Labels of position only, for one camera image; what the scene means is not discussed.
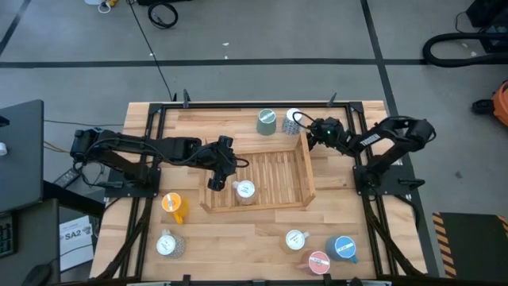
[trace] vacuum hose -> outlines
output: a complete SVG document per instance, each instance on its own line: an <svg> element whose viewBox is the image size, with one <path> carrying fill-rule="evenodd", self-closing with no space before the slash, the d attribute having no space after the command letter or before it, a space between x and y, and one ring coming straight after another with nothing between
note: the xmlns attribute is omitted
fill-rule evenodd
<svg viewBox="0 0 508 286"><path fill-rule="evenodd" d="M443 60L436 58L430 49L436 43L452 40L501 40L508 41L508 33L447 33L430 38L423 46L423 58L429 63L443 68L467 67L473 64L508 64L508 52L477 56L471 59Z"/></svg>

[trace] wooden crate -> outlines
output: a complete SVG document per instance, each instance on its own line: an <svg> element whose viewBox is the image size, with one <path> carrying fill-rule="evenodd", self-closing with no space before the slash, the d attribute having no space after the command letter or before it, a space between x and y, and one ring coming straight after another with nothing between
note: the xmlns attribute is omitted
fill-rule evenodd
<svg viewBox="0 0 508 286"><path fill-rule="evenodd" d="M301 132L298 139L288 136L282 145L286 147L275 145L277 149L263 147L243 153L241 149L238 152L233 144L237 157L248 160L250 165L237 168L237 173L228 177L222 191L206 187L212 174L206 172L205 185L199 193L200 205L209 213L308 206L316 195L305 132ZM242 206L237 201L233 182L242 180L250 180L256 186L257 200L252 205Z"/></svg>

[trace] gray floor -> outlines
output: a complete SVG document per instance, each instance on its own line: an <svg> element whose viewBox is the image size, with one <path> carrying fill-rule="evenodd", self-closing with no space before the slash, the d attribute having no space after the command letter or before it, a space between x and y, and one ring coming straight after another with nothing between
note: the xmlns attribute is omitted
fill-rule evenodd
<svg viewBox="0 0 508 286"><path fill-rule="evenodd" d="M425 40L454 32L455 15L471 2L369 0L383 57L420 59ZM0 2L0 38L21 3ZM146 8L135 6L159 60L374 59L360 0L194 0L175 7L179 23L159 30L148 22ZM460 28L474 30L465 17ZM469 41L440 44L435 50L447 57L483 54L478 43ZM106 60L152 60L123 1L111 13L99 14L81 0L32 0L0 55L0 63ZM375 65L218 65L163 67L162 72L172 92L186 88L194 101L329 99L333 92L337 99L385 99ZM437 130L437 139L411 156L417 176L427 181L420 189L427 221L433 211L508 216L503 173L508 129L469 110L471 102L488 98L506 79L508 67L388 66L387 72L398 112L428 118ZM43 99L47 119L99 124L123 123L128 102L169 99L154 67L1 68L0 86L0 106ZM45 140L65 149L77 128L44 127ZM46 180L70 166L69 156L45 150ZM94 177L98 168L87 172ZM80 182L71 189L93 191ZM63 279L86 277L87 267L66 272Z"/></svg>

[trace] blue cup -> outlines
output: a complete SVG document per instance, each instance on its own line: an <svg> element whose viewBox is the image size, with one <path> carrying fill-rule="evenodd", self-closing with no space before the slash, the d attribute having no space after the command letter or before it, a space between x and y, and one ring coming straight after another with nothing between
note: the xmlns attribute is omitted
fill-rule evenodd
<svg viewBox="0 0 508 286"><path fill-rule="evenodd" d="M356 244L347 236L333 236L326 241L326 254L335 261L352 261L358 263L356 259Z"/></svg>

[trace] black metal frame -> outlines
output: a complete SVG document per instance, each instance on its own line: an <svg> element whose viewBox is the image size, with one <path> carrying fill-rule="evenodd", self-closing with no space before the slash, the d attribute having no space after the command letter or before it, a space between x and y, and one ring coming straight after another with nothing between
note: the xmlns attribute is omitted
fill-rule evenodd
<svg viewBox="0 0 508 286"><path fill-rule="evenodd" d="M367 131L367 123L365 121L364 116L364 108L362 102L189 102L189 99L185 100L184 103L152 103L150 104L150 107L148 108L148 119L147 119L147 125L145 127L145 136L150 137L152 135L152 127L153 122L156 114L159 114L159 124L157 128L157 134L156 139L161 139L163 136L164 131L164 123L166 118L166 113L168 110L171 109L213 109L213 108L322 108L322 107L328 107L328 108L343 108L346 117L348 119L348 128L352 130L353 132L356 131L355 123L353 121L353 112L356 112L359 122L360 122L360 130L362 133ZM369 147L366 150L367 158L372 158L372 150ZM142 156L140 159L141 162L146 162L146 156ZM361 165L362 160L361 156L355 157L356 165ZM383 226L384 230L389 234L388 229L388 222L387 222L387 216L384 209L383 199L381 196L376 196L375 198L376 206L378 209L378 216L379 221L381 225ZM133 203L131 206L131 212L129 216L129 224L127 229L126 237L128 238L131 233L133 232L133 228L136 225L137 220L137 213L139 209L139 198L133 198ZM145 201L144 207L149 207L151 211L152 209L152 203L153 199L148 198ZM367 214L366 207L370 206L370 201L363 200L364 203L364 211ZM143 264L144 264L144 254L146 250L146 240L148 237L148 228L149 228L149 218L148 223L146 224L145 228L141 232L140 236L140 244L139 249L137 253L137 262L136 262L136 270L135 270L135 277L140 279L143 272ZM369 242L371 246L371 252L372 252L372 260L374 262L374 269L375 274L377 277L380 277L384 275L383 273L383 266L381 265L381 259L379 255L379 246L376 239L376 232L374 228L367 222L367 228L368 228L368 236L369 236ZM397 271L397 264L395 262L395 259L391 255L390 250L387 248L387 257L388 257L388 263L390 267L390 274L391 275L398 275ZM127 276L127 269L129 267L129 254L124 259L121 268L120 268L120 277L126 277ZM307 281L298 281L298 284L304 283L307 284ZM314 284L322 284L320 281L314 281Z"/></svg>

